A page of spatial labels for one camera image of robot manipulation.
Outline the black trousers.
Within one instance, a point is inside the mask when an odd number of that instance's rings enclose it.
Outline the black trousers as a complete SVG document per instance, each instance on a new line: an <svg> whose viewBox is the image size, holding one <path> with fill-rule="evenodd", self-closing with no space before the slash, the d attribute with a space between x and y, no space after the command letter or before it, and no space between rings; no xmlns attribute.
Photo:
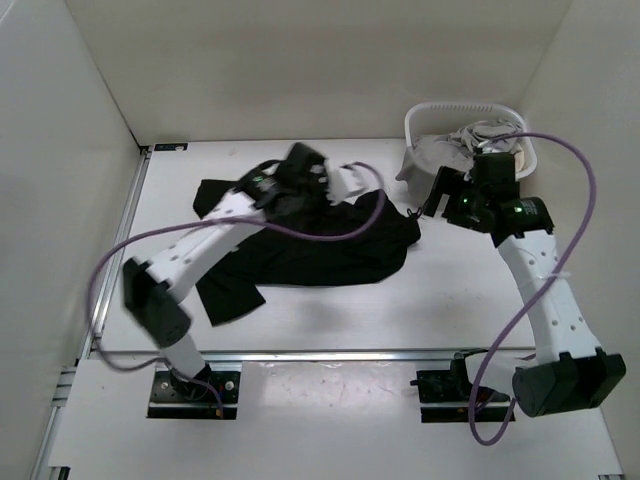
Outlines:
<svg viewBox="0 0 640 480"><path fill-rule="evenodd" d="M380 282L399 271L421 238L420 212L401 214L386 199L375 224L354 239L311 242L261 230L214 265L196 285L212 326L266 303L260 286L341 287Z"/></svg>

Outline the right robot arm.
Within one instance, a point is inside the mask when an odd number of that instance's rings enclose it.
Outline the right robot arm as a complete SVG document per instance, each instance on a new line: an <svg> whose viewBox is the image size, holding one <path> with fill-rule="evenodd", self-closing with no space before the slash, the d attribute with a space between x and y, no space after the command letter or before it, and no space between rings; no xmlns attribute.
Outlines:
<svg viewBox="0 0 640 480"><path fill-rule="evenodd" d="M470 400L484 387L509 396L529 417L593 409L626 373L621 355L608 354L588 327L557 251L545 203L523 197L508 153L484 153L464 173L439 168L423 205L425 215L490 235L524 304L535 343L531 361L500 356L495 347L467 356L449 387Z"/></svg>

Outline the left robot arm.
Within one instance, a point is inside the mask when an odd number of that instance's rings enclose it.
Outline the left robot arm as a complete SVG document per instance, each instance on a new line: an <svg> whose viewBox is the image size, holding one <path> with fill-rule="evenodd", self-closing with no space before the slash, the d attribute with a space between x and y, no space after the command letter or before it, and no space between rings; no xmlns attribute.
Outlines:
<svg viewBox="0 0 640 480"><path fill-rule="evenodd" d="M297 142L282 161L243 175L204 216L216 225L189 230L150 259L122 267L126 310L173 367L175 388L188 400L206 395L210 371L189 334L192 320L181 302L197 282L265 221L328 205L326 158Z"/></svg>

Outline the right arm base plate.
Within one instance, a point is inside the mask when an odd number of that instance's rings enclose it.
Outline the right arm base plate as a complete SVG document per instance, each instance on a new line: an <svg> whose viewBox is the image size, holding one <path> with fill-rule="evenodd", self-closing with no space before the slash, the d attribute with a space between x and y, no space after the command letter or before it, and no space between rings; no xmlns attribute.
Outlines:
<svg viewBox="0 0 640 480"><path fill-rule="evenodd" d="M423 369L410 381L416 387L423 424L467 423L471 382L461 354L447 369ZM476 398L475 419L480 423L499 423L507 413L510 398L481 386Z"/></svg>

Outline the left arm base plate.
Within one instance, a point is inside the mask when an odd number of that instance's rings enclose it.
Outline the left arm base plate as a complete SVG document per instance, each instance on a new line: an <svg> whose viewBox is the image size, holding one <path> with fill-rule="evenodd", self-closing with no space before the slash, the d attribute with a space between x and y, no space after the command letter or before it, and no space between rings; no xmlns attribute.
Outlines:
<svg viewBox="0 0 640 480"><path fill-rule="evenodd" d="M235 420L240 390L241 372L213 371L209 384L218 392L222 408L215 395L202 386L185 387L168 370L156 370L150 389L147 417L150 419Z"/></svg>

